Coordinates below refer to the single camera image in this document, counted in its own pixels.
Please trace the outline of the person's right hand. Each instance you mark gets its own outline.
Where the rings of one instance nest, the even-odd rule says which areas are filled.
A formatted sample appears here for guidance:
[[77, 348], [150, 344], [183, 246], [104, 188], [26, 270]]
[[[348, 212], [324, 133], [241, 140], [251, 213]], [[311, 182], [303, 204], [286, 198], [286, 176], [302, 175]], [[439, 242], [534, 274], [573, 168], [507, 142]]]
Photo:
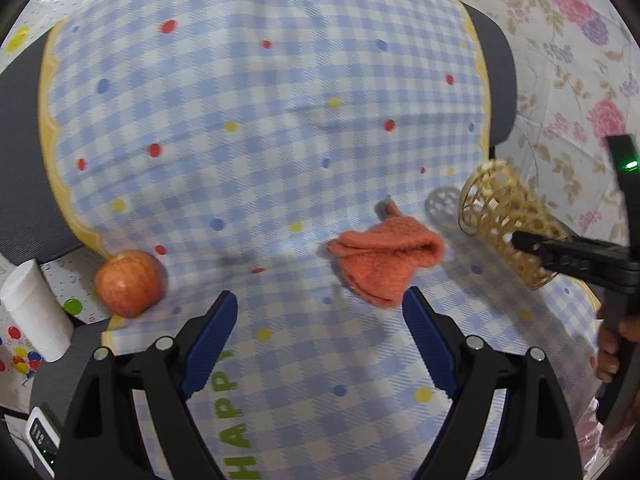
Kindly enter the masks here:
[[590, 358], [590, 366], [601, 382], [612, 382], [620, 369], [618, 347], [622, 340], [638, 342], [640, 339], [640, 322], [638, 316], [624, 318], [616, 330], [609, 330], [600, 325], [597, 336], [597, 353]]

